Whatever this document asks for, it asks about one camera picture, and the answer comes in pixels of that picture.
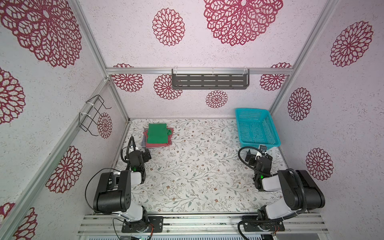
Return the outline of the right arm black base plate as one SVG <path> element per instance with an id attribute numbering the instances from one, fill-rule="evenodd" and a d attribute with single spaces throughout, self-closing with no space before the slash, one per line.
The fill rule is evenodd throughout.
<path id="1" fill-rule="evenodd" d="M 256 223 L 260 221 L 257 216 L 243 216 L 242 221 L 245 232 L 283 232 L 285 226 L 282 221 L 265 220 L 265 223 Z"/>

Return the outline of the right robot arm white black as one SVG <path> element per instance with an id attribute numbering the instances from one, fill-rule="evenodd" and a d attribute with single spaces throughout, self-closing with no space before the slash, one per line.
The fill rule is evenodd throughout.
<path id="1" fill-rule="evenodd" d="M 256 222 L 261 224 L 283 221 L 306 211 L 321 209 L 326 199 L 310 174 L 305 170 L 279 170 L 271 174 L 272 156 L 260 149 L 248 147 L 246 158 L 239 160 L 254 171 L 254 185 L 260 192 L 281 191 L 283 198 L 258 210 Z"/>

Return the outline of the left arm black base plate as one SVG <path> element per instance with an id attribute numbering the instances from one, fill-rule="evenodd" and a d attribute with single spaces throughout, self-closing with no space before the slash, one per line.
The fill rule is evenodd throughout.
<path id="1" fill-rule="evenodd" d="M 164 217 L 144 217 L 143 220 L 127 222 L 124 220 L 122 233 L 161 233 L 163 231 Z"/>

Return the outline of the blue white striped tank top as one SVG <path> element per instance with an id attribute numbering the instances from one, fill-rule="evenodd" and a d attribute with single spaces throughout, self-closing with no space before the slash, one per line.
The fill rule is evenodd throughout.
<path id="1" fill-rule="evenodd" d="M 143 131 L 143 139 L 141 142 L 141 147 L 145 149 L 147 147 L 147 138 L 148 138 L 148 129 L 144 129 Z"/>

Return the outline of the green tank top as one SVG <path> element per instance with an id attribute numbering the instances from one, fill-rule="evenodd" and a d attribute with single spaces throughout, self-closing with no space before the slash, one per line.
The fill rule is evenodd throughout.
<path id="1" fill-rule="evenodd" d="M 149 124 L 147 140 L 149 144 L 166 144 L 171 134 L 167 124 Z"/>

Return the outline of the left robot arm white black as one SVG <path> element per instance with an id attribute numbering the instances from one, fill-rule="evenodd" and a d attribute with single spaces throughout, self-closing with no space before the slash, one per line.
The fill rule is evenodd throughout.
<path id="1" fill-rule="evenodd" d="M 148 149 L 134 150 L 123 157 L 127 163 L 124 171 L 102 173 L 90 208 L 98 214 L 121 216 L 132 226 L 148 226 L 148 213 L 133 202 L 132 188 L 145 183 L 145 163 L 151 158 Z"/>

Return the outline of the maroon red tank top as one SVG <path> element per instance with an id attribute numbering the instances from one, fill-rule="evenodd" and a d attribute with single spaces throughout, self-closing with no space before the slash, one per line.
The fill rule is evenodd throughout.
<path id="1" fill-rule="evenodd" d="M 147 147 L 146 147 L 146 149 L 165 148 L 165 147 L 171 146 L 172 145 L 172 137 L 173 137 L 174 129 L 173 128 L 168 128 L 168 131 L 170 131 L 171 134 L 168 135 L 168 142 L 167 143 L 165 143 L 165 144 L 149 144 L 148 143 L 148 138 L 147 138 Z"/>

